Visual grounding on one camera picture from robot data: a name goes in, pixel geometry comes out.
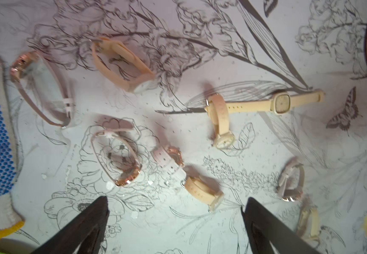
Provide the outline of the peach strap silver buckle watch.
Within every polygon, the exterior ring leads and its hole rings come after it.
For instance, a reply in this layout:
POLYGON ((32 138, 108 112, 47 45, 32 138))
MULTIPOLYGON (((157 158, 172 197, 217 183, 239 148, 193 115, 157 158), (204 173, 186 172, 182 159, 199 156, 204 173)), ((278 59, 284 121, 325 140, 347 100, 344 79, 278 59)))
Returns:
POLYGON ((141 94, 156 84, 154 72, 121 41, 92 39, 91 55, 96 69, 125 92, 141 94))

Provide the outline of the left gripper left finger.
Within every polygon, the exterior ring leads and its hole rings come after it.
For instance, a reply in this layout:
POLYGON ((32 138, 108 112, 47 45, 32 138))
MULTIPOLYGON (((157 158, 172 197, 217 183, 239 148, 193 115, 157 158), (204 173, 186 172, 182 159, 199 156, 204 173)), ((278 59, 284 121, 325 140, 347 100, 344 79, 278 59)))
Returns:
POLYGON ((110 211, 108 198, 98 197, 34 254, 97 254, 104 241, 110 211))

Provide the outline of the pink strap round watch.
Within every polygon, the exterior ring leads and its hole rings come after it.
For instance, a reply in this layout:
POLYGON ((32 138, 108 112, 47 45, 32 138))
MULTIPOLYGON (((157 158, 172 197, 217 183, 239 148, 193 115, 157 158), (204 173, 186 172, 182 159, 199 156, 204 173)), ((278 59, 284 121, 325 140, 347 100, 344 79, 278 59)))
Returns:
POLYGON ((65 129, 73 114, 73 98, 62 77, 38 52, 25 52, 11 64, 9 76, 27 104, 46 123, 65 129))

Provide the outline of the rose gold pink watch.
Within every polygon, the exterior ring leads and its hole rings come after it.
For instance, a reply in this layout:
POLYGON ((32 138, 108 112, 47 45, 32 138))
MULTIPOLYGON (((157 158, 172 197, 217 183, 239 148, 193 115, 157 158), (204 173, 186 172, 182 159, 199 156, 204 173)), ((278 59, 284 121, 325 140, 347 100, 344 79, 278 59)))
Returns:
POLYGON ((142 163, 135 150, 122 132, 130 132, 131 128, 104 129, 94 133, 90 139, 93 154, 109 179, 118 187, 132 183, 141 173, 142 163), (109 144, 96 151, 96 140, 108 140, 109 144))

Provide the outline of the square silver face watch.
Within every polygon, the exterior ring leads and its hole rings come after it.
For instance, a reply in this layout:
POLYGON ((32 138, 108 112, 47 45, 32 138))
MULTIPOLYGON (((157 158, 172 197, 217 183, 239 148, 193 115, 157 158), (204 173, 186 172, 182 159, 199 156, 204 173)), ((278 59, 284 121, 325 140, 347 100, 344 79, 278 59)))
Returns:
POLYGON ((161 177, 167 187, 181 186, 185 188, 187 173, 181 152, 174 146, 160 146, 152 151, 152 156, 161 170, 161 177))

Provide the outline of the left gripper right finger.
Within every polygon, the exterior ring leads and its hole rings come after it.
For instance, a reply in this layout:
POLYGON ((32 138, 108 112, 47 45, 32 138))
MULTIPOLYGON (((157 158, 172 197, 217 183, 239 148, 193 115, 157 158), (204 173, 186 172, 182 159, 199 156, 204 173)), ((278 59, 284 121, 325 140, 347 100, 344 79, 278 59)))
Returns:
POLYGON ((318 251, 299 238, 253 197, 242 213, 249 246, 254 254, 317 254, 318 251))

